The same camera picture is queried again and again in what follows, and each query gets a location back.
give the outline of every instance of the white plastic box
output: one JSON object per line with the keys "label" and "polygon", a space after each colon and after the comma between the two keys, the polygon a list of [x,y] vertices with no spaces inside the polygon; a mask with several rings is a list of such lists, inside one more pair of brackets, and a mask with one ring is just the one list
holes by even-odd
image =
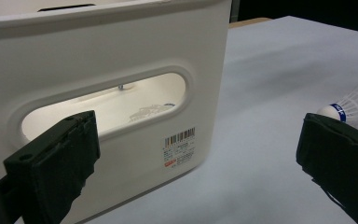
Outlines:
{"label": "white plastic box", "polygon": [[[5,158],[90,109],[101,158],[64,223],[199,165],[212,138],[230,2],[1,0],[0,178]],[[95,6],[37,12],[79,4]]]}

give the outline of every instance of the white tabletop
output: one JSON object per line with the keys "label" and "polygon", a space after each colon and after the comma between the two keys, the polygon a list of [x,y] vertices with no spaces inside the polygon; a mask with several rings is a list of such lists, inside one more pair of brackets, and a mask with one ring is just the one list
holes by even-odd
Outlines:
{"label": "white tabletop", "polygon": [[357,83],[358,32],[292,17],[230,29],[206,162],[88,223],[354,223],[296,147],[306,113]]}

